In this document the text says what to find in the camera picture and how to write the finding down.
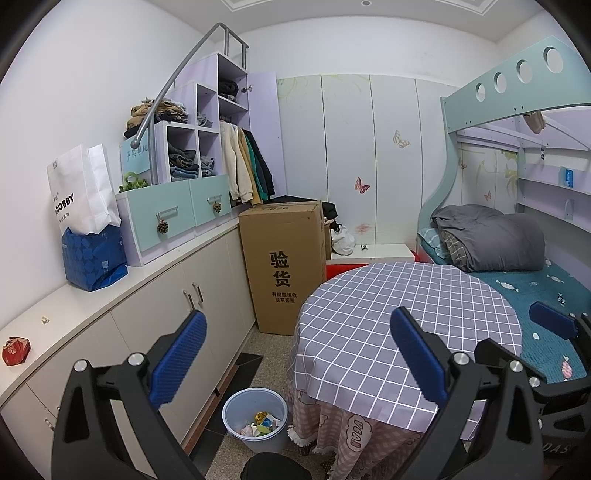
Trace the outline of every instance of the ceiling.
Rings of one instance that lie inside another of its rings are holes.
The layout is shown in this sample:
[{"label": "ceiling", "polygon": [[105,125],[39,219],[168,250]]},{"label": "ceiling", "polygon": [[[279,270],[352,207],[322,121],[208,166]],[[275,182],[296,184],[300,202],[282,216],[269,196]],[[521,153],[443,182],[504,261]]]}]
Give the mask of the ceiling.
[{"label": "ceiling", "polygon": [[306,18],[370,15],[423,20],[494,42],[541,11],[535,0],[370,0],[368,7],[362,5],[362,0],[148,1],[203,33],[217,22],[240,34]]}]

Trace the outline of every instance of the folded blanket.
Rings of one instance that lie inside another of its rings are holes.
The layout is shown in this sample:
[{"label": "folded blanket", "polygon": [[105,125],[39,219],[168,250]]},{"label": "folded blanket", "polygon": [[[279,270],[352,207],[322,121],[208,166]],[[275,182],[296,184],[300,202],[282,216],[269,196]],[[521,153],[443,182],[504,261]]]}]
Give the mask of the folded blanket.
[{"label": "folded blanket", "polygon": [[456,265],[468,272],[541,270],[544,234],[524,213],[504,215],[481,205],[450,205],[433,213]]}]

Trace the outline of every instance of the tiled floor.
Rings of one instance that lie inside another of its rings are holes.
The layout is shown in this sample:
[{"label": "tiled floor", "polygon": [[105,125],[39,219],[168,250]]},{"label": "tiled floor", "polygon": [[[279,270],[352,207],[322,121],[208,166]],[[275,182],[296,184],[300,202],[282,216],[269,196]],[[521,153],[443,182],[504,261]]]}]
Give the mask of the tiled floor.
[{"label": "tiled floor", "polygon": [[[251,355],[242,355],[242,361],[245,363],[239,367],[224,396],[229,398],[236,391],[248,388],[249,385],[243,385],[243,383],[246,379],[252,378],[251,387],[269,388],[285,397],[287,393],[286,363],[292,339],[291,336],[269,335],[259,333],[258,330],[254,331],[243,350],[243,353]],[[254,455],[254,452],[240,440],[226,435],[220,413],[225,400],[226,398],[220,402],[218,410],[207,424],[206,430],[190,455],[199,471],[206,474],[207,480],[239,480],[244,464]],[[291,441],[282,454],[308,469],[314,480],[324,479],[324,470],[320,467],[320,463],[328,460],[330,456],[301,456],[297,446]]]}]

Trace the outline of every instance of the cabinet handle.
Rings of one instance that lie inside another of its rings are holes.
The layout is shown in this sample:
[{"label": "cabinet handle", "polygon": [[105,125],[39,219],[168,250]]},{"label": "cabinet handle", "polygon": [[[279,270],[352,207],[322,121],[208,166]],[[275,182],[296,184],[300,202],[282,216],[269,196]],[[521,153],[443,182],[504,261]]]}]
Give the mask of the cabinet handle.
[{"label": "cabinet handle", "polygon": [[195,285],[195,283],[194,283],[193,288],[197,292],[197,295],[199,295],[199,303],[200,304],[203,303],[203,295],[201,294],[201,289],[199,288],[199,285]]},{"label": "cabinet handle", "polygon": [[191,310],[195,309],[195,305],[193,304],[193,299],[191,298],[191,295],[189,295],[187,293],[187,290],[183,290],[183,293],[185,295],[185,298],[189,301],[189,305],[191,305]]}]

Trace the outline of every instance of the teal drawer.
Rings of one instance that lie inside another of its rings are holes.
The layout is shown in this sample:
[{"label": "teal drawer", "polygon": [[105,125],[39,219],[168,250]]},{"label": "teal drawer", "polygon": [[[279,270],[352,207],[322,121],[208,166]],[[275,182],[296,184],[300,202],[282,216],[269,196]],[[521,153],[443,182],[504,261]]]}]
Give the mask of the teal drawer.
[{"label": "teal drawer", "polygon": [[[191,199],[197,226],[232,211],[227,175],[189,180],[187,183],[191,185]],[[220,213],[213,211],[213,202],[215,200],[222,204]]]},{"label": "teal drawer", "polygon": [[[141,252],[195,227],[189,181],[153,185],[131,190],[127,195],[131,223]],[[157,214],[168,223],[167,233],[158,233]]]}]

